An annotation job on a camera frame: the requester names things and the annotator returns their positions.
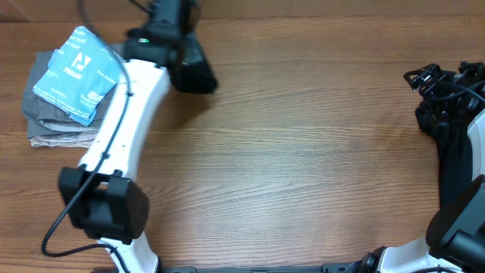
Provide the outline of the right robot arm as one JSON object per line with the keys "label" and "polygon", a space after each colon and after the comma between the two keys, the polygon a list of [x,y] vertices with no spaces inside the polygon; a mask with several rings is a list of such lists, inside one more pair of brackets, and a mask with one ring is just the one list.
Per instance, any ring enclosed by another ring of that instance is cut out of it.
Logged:
{"label": "right robot arm", "polygon": [[482,272],[484,270],[484,64],[457,71],[429,64],[404,74],[422,100],[420,130],[436,143],[440,209],[424,237],[382,246],[334,272]]}

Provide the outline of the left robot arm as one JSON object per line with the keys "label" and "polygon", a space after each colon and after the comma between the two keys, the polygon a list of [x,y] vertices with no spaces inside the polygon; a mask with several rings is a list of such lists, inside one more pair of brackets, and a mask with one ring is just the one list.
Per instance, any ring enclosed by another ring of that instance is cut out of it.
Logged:
{"label": "left robot arm", "polygon": [[76,168],[63,168],[62,218],[105,249],[119,272],[160,272],[145,227],[149,198],[135,179],[146,134],[171,89],[211,94],[217,79],[194,33],[195,1],[149,3],[147,21],[129,30],[121,78],[100,131]]}

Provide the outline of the black t-shirt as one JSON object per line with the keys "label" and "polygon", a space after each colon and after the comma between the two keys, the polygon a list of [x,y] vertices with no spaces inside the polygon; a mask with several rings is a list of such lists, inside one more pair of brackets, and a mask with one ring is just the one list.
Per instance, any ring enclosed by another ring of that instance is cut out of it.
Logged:
{"label": "black t-shirt", "polygon": [[184,45],[181,66],[171,73],[172,86],[182,93],[214,93],[218,81],[196,34],[190,33]]}

